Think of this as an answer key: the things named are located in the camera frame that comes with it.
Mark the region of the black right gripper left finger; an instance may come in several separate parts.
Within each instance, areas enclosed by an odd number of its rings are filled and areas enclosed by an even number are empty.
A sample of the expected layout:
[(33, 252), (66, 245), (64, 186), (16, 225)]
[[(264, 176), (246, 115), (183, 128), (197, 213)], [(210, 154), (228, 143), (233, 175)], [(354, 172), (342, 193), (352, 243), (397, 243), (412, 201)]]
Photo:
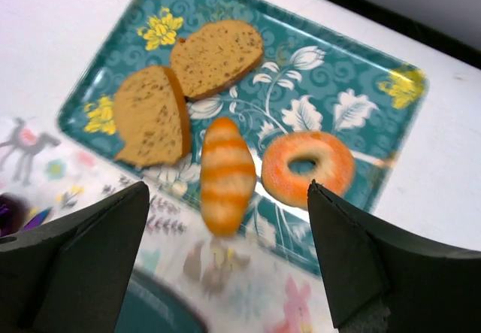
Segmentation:
[(112, 332), (144, 232), (141, 181), (1, 239), (3, 332)]

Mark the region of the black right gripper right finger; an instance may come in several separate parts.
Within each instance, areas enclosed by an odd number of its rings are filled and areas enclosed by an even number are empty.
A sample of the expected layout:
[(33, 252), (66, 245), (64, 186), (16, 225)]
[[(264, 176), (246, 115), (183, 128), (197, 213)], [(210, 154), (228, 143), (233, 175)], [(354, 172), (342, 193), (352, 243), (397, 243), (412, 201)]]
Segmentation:
[(308, 213), (340, 332), (478, 332), (480, 254), (373, 216), (319, 183)]

